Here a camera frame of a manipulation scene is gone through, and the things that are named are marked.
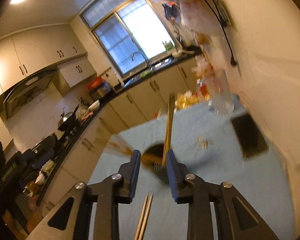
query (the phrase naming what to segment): metal bolt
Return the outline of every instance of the metal bolt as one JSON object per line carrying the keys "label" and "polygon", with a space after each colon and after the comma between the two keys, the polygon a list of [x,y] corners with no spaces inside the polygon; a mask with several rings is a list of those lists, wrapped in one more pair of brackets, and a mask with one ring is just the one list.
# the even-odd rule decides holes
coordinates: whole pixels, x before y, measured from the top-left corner
{"label": "metal bolt", "polygon": [[86,184],[84,182],[78,182],[77,184],[75,184],[76,189],[82,189],[85,186],[86,186]]}
{"label": "metal bolt", "polygon": [[115,173],[115,174],[112,174],[111,175],[111,179],[121,179],[122,178],[122,175],[120,173]]}
{"label": "metal bolt", "polygon": [[192,173],[188,173],[188,174],[186,175],[186,179],[193,180],[193,179],[195,179],[195,175],[192,174]]}
{"label": "metal bolt", "polygon": [[222,183],[222,185],[223,185],[223,187],[225,187],[225,188],[231,188],[231,187],[232,187],[232,183],[229,182],[229,181],[224,181],[224,182]]}

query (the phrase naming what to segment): faucet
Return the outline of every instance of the faucet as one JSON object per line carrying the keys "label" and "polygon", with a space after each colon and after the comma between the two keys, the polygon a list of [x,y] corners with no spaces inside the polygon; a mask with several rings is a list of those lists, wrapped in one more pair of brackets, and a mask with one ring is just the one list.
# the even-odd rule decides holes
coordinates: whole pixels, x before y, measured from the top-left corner
{"label": "faucet", "polygon": [[132,53],[132,55],[131,55],[131,59],[132,59],[132,61],[133,61],[133,56],[135,55],[135,54],[140,54],[140,55],[142,55],[142,57],[145,59],[145,61],[147,62],[147,67],[151,67],[151,62],[150,62],[150,60],[146,57],[146,55],[142,52],[142,51],[140,51],[140,50],[138,50],[138,51],[135,51],[134,53]]}

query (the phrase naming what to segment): blue table surface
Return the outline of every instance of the blue table surface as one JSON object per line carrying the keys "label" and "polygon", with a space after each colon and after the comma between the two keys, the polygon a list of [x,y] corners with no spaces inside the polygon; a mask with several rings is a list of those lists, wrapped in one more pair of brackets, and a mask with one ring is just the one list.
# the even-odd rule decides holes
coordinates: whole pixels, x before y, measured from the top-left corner
{"label": "blue table surface", "polygon": [[[291,240],[295,233],[294,210],[287,176],[280,164],[278,149],[268,141],[268,151],[250,159],[242,158],[230,118],[246,110],[235,103],[231,116],[219,117],[204,103],[174,114],[171,147],[179,162],[206,182],[221,184],[230,181],[261,215],[280,240]],[[120,133],[134,149],[142,153],[165,137],[166,117],[151,120]],[[208,139],[208,148],[201,148],[198,137]],[[102,181],[116,173],[129,157],[105,149],[90,178],[89,184]],[[188,204],[177,205],[170,188],[151,171],[140,166],[135,198],[130,205],[119,205],[120,239],[135,236],[146,194],[154,194],[144,240],[185,240],[187,236]],[[94,215],[90,223],[93,231]]]}

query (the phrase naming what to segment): window pane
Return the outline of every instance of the window pane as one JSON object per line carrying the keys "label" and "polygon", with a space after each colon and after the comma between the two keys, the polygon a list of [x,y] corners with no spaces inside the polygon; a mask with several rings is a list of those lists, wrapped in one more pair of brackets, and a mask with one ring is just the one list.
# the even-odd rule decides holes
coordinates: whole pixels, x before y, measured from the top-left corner
{"label": "window pane", "polygon": [[90,27],[125,0],[97,0],[82,16]]}
{"label": "window pane", "polygon": [[165,51],[165,47],[162,44],[163,41],[171,41],[174,45],[166,28],[145,0],[132,2],[118,11],[118,15],[148,58]]}
{"label": "window pane", "polygon": [[133,61],[131,60],[132,53],[137,51],[138,48],[115,16],[101,24],[95,30],[95,33],[122,74],[129,72],[145,61],[140,54],[136,54]]}

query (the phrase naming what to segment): triangular cutout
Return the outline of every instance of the triangular cutout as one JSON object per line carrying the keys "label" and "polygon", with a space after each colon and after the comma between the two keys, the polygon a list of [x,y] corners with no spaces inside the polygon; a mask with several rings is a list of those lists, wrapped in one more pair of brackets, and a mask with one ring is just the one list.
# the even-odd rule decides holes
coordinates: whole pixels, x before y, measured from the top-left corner
{"label": "triangular cutout", "polygon": [[48,221],[48,226],[59,230],[65,230],[67,227],[73,202],[73,197],[68,198],[58,209],[58,211],[53,215],[53,217]]}
{"label": "triangular cutout", "polygon": [[240,229],[244,231],[256,227],[258,225],[258,221],[255,217],[253,217],[252,213],[244,206],[240,199],[233,198],[232,201]]}

